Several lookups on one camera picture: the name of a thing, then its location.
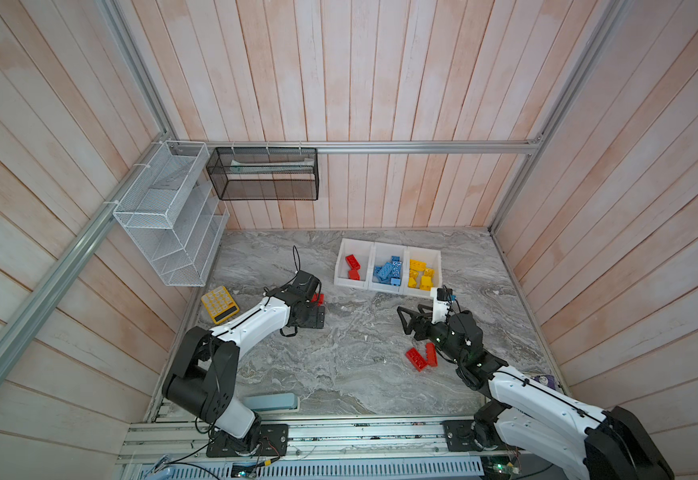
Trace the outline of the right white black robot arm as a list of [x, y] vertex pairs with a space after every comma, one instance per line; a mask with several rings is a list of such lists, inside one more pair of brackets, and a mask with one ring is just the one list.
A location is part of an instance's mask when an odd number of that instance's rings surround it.
[[429, 341], [461, 381], [487, 402], [467, 435], [479, 451], [517, 447], [560, 468], [570, 479], [671, 479], [674, 473], [640, 420], [575, 400], [526, 376], [489, 352], [468, 310], [436, 320], [425, 305], [397, 310], [403, 331]]

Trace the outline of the black mesh basket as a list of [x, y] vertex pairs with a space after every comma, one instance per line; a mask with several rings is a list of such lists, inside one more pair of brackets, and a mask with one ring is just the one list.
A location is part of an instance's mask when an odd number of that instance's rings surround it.
[[316, 201], [318, 152], [305, 147], [216, 147], [206, 171], [223, 201]]

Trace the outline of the light blue case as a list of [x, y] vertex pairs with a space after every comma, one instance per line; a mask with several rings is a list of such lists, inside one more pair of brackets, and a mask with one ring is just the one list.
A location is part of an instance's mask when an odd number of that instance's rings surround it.
[[296, 411], [299, 409], [299, 398], [291, 392], [249, 396], [242, 403], [255, 412]]

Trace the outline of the yellow calculator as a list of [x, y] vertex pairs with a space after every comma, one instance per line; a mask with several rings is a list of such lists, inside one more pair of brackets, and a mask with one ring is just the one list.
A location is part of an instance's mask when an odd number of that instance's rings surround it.
[[205, 293], [201, 303], [215, 325], [220, 325], [240, 312], [234, 298], [224, 286]]

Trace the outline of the right white bin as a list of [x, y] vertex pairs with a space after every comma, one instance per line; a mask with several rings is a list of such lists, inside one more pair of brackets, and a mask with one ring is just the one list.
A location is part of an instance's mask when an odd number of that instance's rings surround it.
[[406, 247], [403, 255], [401, 293], [429, 298], [442, 286], [442, 259], [439, 250]]

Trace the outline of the left white bin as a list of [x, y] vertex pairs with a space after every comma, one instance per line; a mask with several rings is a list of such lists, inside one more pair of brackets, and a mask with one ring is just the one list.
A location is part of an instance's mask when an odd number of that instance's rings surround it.
[[344, 238], [334, 269], [334, 284], [368, 290], [373, 253], [373, 242]]

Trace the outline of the yellow long brick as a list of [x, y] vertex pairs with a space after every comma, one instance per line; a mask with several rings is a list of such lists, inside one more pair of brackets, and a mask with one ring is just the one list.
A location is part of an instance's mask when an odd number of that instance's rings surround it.
[[411, 259], [409, 261], [409, 268], [413, 271], [423, 272], [427, 269], [427, 264], [423, 261]]

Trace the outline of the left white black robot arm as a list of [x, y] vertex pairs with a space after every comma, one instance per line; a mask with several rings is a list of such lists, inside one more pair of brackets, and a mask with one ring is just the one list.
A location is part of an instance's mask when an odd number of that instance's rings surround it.
[[163, 396], [210, 427], [213, 444], [235, 455], [260, 452], [261, 419], [235, 397], [239, 360], [259, 342], [286, 328], [322, 329], [322, 282], [299, 270], [285, 284], [265, 293], [251, 309], [211, 329], [184, 335], [162, 386]]

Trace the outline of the white bin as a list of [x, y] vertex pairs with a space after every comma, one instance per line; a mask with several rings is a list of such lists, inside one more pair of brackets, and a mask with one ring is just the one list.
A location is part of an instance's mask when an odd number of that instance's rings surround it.
[[405, 247], [396, 244], [376, 242], [371, 255], [371, 291], [402, 294], [403, 256]]
[[403, 255], [401, 293], [429, 298], [442, 286], [442, 259], [439, 250], [406, 247]]
[[344, 238], [334, 269], [334, 284], [368, 290], [373, 253], [373, 242]]

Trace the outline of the purple book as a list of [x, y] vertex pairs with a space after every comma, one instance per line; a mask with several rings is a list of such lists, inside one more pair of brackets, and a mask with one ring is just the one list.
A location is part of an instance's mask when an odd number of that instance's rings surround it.
[[556, 377], [551, 374], [536, 375], [533, 376], [532, 379], [552, 390], [557, 390], [559, 387], [559, 382], [557, 381]]

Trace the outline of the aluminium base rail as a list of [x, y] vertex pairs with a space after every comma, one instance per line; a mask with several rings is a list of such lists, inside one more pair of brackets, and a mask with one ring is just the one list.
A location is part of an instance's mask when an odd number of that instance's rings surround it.
[[[477, 457], [476, 451], [451, 452], [442, 423], [446, 416], [333, 416], [274, 414], [263, 423], [288, 426], [287, 447], [278, 448], [284, 461], [376, 458]], [[119, 464], [147, 463], [167, 455], [205, 459], [209, 438], [206, 424], [166, 407], [151, 423], [132, 424], [122, 442]]]

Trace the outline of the middle white bin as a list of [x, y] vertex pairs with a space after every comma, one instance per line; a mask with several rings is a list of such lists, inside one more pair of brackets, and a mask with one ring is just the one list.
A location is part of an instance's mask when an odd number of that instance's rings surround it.
[[396, 244], [376, 242], [371, 255], [371, 291], [402, 294], [403, 256], [405, 247]]

